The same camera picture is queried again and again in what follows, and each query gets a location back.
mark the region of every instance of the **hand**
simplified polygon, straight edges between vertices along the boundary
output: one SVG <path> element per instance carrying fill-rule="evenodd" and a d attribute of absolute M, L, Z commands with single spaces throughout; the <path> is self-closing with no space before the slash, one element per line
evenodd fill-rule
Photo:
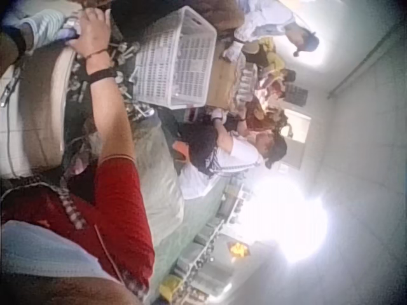
<path fill-rule="evenodd" d="M 79 24 L 81 35 L 68 44 L 83 57 L 107 49 L 110 40 L 110 12 L 98 8 L 87 8 L 81 12 Z"/>
<path fill-rule="evenodd" d="M 241 119 L 246 118 L 247 108 L 246 106 L 239 107 L 237 109 L 237 114 L 240 116 Z"/>
<path fill-rule="evenodd" d="M 227 113 L 225 114 L 225 112 L 223 111 L 223 109 L 221 108 L 216 108 L 212 111 L 212 115 L 210 116 L 210 118 L 216 119 L 219 118 L 222 121 L 222 124 L 226 123 L 226 119 L 227 119 Z"/>
<path fill-rule="evenodd" d="M 232 45 L 223 52 L 223 57 L 231 62 L 236 62 L 242 52 L 243 44 L 234 41 Z"/>

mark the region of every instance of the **hair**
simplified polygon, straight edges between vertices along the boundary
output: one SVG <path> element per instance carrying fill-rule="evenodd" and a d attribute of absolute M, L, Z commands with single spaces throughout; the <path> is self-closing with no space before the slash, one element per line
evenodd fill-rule
<path fill-rule="evenodd" d="M 304 31 L 304 44 L 300 48 L 297 48 L 297 50 L 293 53 L 294 57 L 298 57 L 301 51 L 313 52 L 318 48 L 319 45 L 319 38 L 315 36 L 315 32 L 311 32 L 304 27 L 300 28 Z"/>
<path fill-rule="evenodd" d="M 295 79 L 297 77 L 297 72 L 295 72 L 294 70 L 290 70 L 290 69 L 286 69 L 286 73 L 287 75 L 284 76 L 284 82 L 289 82 L 289 83 L 293 83 L 295 82 Z"/>
<path fill-rule="evenodd" d="M 280 134 L 274 136 L 274 145 L 269 150 L 266 167 L 270 169 L 275 162 L 280 161 L 287 154 L 287 143 Z"/>

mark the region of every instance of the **black cap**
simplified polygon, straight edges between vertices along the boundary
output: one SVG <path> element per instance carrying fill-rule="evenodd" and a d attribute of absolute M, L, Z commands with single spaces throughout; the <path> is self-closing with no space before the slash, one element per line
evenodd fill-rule
<path fill-rule="evenodd" d="M 280 161 L 287 154 L 287 143 L 282 135 L 274 136 L 274 145 L 268 151 L 266 167 L 270 169 L 274 162 Z"/>
<path fill-rule="evenodd" d="M 304 29 L 304 31 L 306 31 L 308 35 L 304 37 L 303 45 L 294 52 L 294 57 L 298 57 L 301 51 L 313 52 L 318 48 L 319 38 L 315 36 L 315 32 L 311 33 L 306 29 Z"/>

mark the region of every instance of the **bracelet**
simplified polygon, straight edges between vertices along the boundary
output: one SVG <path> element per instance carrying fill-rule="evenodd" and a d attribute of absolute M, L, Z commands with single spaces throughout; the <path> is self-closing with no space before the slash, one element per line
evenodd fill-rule
<path fill-rule="evenodd" d="M 97 81 L 100 81 L 101 79 L 115 78 L 116 76 L 117 76 L 117 73 L 115 70 L 113 70 L 112 68 L 107 68 L 107 69 L 96 71 L 96 72 L 92 73 L 91 75 L 89 75 L 88 82 L 89 82 L 89 85 L 91 85 Z"/>
<path fill-rule="evenodd" d="M 103 50 L 99 50 L 99 51 L 93 52 L 93 53 L 89 54 L 88 56 L 86 56 L 86 57 L 85 57 L 85 60 L 88 60 L 90 57 L 92 57 L 92 56 L 94 56 L 94 55 L 97 55 L 97 54 L 100 54 L 100 53 L 103 53 L 103 52 L 107 52 L 107 49 L 103 49 Z"/>

